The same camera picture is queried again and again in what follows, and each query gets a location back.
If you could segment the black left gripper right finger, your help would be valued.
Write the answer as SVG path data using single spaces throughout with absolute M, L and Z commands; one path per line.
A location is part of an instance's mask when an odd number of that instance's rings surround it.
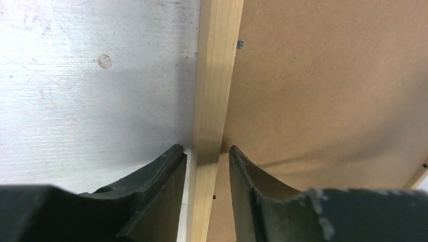
M 237 241 L 427 241 L 421 190 L 308 189 L 276 179 L 229 150 Z

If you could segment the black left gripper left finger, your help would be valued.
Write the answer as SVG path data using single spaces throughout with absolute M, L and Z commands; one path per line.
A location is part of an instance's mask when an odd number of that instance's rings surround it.
M 176 241 L 186 176 L 183 147 L 99 188 L 1 186 L 1 241 Z

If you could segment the wooden picture frame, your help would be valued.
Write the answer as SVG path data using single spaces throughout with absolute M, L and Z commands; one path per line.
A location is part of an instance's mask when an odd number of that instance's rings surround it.
M 230 1 L 211 162 L 192 159 L 188 241 L 235 241 L 228 150 L 307 188 L 413 189 L 427 175 L 427 1 Z

